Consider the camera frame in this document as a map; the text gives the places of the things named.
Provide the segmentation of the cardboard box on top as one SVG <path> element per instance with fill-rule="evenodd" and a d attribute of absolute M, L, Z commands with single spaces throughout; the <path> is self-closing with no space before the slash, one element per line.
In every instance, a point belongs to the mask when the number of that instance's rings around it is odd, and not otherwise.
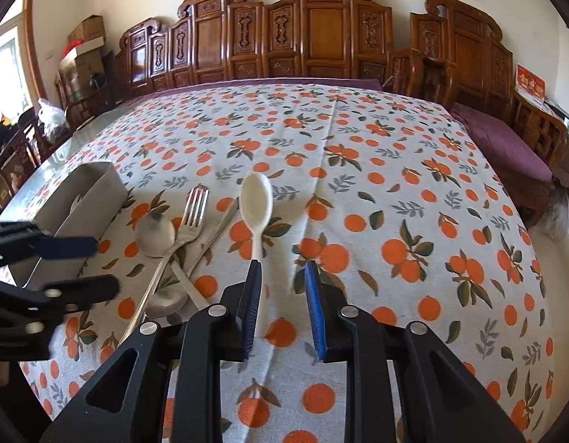
<path fill-rule="evenodd" d="M 74 41 L 90 41 L 99 37 L 105 37 L 104 19 L 101 15 L 90 15 L 82 20 L 68 35 L 69 43 Z"/>

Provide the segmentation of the white plastic long spoon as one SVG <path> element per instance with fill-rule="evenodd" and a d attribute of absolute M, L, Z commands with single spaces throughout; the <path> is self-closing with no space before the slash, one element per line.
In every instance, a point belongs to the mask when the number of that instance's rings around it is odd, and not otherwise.
<path fill-rule="evenodd" d="M 262 235 L 268 226 L 273 210 L 271 184 L 264 174 L 252 172 L 243 179 L 239 207 L 242 220 L 252 235 L 251 259 L 262 263 Z M 263 338 L 268 328 L 267 293 L 264 281 L 261 281 L 255 328 L 256 338 Z"/>

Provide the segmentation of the stacked cardboard boxes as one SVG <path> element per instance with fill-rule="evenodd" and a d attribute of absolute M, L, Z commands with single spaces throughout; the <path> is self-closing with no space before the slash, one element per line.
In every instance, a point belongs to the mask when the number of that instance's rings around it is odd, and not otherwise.
<path fill-rule="evenodd" d="M 55 82 L 64 107 L 91 97 L 106 83 L 104 46 L 105 39 L 99 36 L 75 46 L 60 61 Z"/>

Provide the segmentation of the metal spoon round bowl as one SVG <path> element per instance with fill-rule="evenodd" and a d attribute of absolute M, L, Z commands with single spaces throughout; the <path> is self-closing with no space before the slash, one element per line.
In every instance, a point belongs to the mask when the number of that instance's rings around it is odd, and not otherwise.
<path fill-rule="evenodd" d="M 202 218 L 196 217 L 192 224 L 186 223 L 177 231 L 163 214 L 149 213 L 139 220 L 136 227 L 137 246 L 146 256 L 159 258 L 159 262 L 139 302 L 138 311 L 146 311 L 148 316 L 154 318 L 167 316 L 186 303 L 185 297 L 188 297 L 198 310 L 208 305 L 207 300 L 194 287 L 174 258 L 178 249 L 199 236 L 201 224 Z M 162 294 L 155 297 L 167 265 L 178 280 L 177 288 L 172 290 L 171 296 Z"/>

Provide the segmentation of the wooden side table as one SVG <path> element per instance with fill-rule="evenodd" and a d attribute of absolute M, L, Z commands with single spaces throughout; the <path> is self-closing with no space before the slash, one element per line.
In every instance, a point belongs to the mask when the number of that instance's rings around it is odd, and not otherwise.
<path fill-rule="evenodd" d="M 565 124 L 518 92 L 513 93 L 511 123 L 561 185 L 569 187 L 569 132 Z"/>

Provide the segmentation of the carved wooden sofa bench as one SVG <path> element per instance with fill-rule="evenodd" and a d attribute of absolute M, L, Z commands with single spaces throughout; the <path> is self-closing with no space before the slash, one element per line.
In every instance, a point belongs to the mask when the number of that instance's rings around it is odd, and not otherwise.
<path fill-rule="evenodd" d="M 262 77 L 390 77 L 393 12 L 374 0 L 184 0 L 177 16 L 123 33 L 116 65 L 128 95 Z"/>

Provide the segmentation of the orange print tablecloth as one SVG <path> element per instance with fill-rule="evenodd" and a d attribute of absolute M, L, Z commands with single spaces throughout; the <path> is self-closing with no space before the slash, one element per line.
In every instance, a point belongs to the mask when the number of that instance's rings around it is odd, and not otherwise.
<path fill-rule="evenodd" d="M 211 230 L 257 172 L 274 198 L 263 234 L 269 330 L 247 361 L 221 367 L 226 441 L 342 441 L 345 367 L 321 364 L 312 345 L 308 261 L 377 321 L 428 324 L 527 441 L 543 436 L 555 357 L 540 263 L 494 169 L 441 106 L 316 84 L 165 94 L 83 146 L 26 212 L 99 161 L 114 165 L 128 196 L 84 270 L 114 274 L 121 290 L 68 317 L 49 360 L 23 365 L 48 415 L 118 348 L 149 283 L 155 262 L 137 246 L 139 220 L 178 221 L 203 184 Z"/>

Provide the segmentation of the wooden dining chair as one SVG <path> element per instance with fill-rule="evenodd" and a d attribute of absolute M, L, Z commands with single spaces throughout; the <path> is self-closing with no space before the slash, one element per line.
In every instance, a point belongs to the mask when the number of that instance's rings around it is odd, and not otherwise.
<path fill-rule="evenodd" d="M 0 122 L 0 214 L 38 168 L 38 150 L 29 138 L 36 122 L 33 108 L 11 125 Z"/>

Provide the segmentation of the white plastic bag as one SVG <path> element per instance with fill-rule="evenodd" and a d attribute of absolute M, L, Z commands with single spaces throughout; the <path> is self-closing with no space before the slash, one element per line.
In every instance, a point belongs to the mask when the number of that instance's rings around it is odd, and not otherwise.
<path fill-rule="evenodd" d="M 43 125 L 44 136 L 50 143 L 55 143 L 70 131 L 65 112 L 44 98 L 39 98 L 38 104 L 38 119 Z"/>

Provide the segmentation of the wooden window frame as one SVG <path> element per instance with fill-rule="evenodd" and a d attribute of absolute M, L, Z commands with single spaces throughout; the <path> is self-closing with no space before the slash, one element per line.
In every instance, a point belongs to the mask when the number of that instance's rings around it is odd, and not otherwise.
<path fill-rule="evenodd" d="M 36 55 L 33 0 L 15 0 L 0 21 L 0 118 L 14 121 L 46 97 Z"/>

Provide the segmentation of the red gift box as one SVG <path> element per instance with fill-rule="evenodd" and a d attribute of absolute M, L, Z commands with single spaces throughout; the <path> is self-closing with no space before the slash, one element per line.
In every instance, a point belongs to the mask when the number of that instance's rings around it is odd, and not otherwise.
<path fill-rule="evenodd" d="M 545 102 L 546 83 L 541 77 L 519 63 L 515 68 L 515 87 L 526 93 L 529 98 L 540 103 Z"/>

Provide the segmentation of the metal fork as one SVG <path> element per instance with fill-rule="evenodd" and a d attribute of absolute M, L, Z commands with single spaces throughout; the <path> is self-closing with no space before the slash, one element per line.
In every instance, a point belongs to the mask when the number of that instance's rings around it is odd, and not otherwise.
<path fill-rule="evenodd" d="M 179 248 L 200 235 L 209 192 L 209 188 L 202 184 L 196 185 L 188 192 L 178 229 L 175 229 L 172 222 L 160 213 L 149 213 L 137 224 L 137 246 L 146 256 L 158 259 L 158 263 L 120 343 L 123 343 L 141 323 L 146 305 L 157 290 L 165 267 L 172 256 Z"/>

